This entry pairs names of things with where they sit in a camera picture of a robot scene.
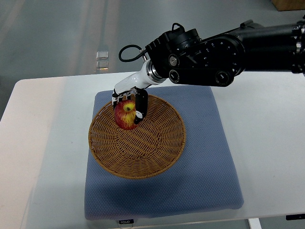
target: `cardboard box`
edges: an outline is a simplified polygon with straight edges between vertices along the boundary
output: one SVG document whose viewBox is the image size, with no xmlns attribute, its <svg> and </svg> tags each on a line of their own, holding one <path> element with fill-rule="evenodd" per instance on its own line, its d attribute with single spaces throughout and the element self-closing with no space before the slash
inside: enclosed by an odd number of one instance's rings
<svg viewBox="0 0 305 229">
<path fill-rule="evenodd" d="M 305 10 L 305 0 L 272 0 L 278 11 Z"/>
</svg>

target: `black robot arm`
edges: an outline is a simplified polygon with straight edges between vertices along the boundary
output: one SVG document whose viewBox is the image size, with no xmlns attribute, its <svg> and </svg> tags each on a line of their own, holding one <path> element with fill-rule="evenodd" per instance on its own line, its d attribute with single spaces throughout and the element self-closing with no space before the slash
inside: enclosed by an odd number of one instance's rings
<svg viewBox="0 0 305 229">
<path fill-rule="evenodd" d="M 173 83 L 228 86 L 242 71 L 305 72 L 304 31 L 304 21 L 263 27 L 249 20 L 202 40 L 174 23 L 145 49 L 158 75 Z"/>
</svg>

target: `wicker basket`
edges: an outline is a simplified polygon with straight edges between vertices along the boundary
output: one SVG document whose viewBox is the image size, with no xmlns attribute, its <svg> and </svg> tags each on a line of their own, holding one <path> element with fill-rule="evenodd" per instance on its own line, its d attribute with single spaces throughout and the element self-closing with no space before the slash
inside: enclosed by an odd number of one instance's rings
<svg viewBox="0 0 305 229">
<path fill-rule="evenodd" d="M 146 117 L 133 130 L 120 129 L 111 102 L 96 114 L 89 129 L 89 147 L 108 172 L 123 178 L 153 177 L 170 168 L 183 152 L 185 126 L 165 100 L 149 95 Z"/>
</svg>

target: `black cable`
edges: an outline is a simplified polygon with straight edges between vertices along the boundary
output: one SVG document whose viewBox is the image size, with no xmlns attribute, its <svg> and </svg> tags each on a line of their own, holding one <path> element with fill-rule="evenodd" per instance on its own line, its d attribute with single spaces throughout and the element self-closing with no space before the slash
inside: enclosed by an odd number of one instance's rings
<svg viewBox="0 0 305 229">
<path fill-rule="evenodd" d="M 178 27 L 180 27 L 184 30 L 184 27 L 182 25 L 180 25 L 179 23 L 174 23 L 172 26 L 172 31 L 173 31 L 173 28 L 175 27 L 175 25 L 177 25 Z"/>
<path fill-rule="evenodd" d="M 139 50 L 142 50 L 142 48 L 141 48 L 140 46 L 136 45 L 136 44 L 129 44 L 129 45 L 126 45 L 126 46 L 123 47 L 123 48 L 120 50 L 120 52 L 119 52 L 119 59 L 120 59 L 120 61 L 122 61 L 122 62 L 132 62 L 132 61 L 138 60 L 140 57 L 144 56 L 145 53 L 147 53 L 146 50 L 143 50 L 143 52 L 141 52 L 139 55 L 137 55 L 137 56 L 134 57 L 134 58 L 131 58 L 131 59 L 123 59 L 123 58 L 122 58 L 122 52 L 125 51 L 125 50 L 128 49 L 128 48 L 137 48 L 137 49 L 139 49 Z"/>
</svg>

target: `red apple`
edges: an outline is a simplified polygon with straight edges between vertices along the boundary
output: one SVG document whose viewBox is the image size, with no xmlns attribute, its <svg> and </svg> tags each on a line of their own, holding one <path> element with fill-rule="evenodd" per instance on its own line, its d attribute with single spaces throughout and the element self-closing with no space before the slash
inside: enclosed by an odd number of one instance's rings
<svg viewBox="0 0 305 229">
<path fill-rule="evenodd" d="M 124 130 L 132 130 L 137 127 L 133 123 L 135 118 L 135 102 L 123 100 L 117 103 L 114 109 L 115 123 Z"/>
</svg>

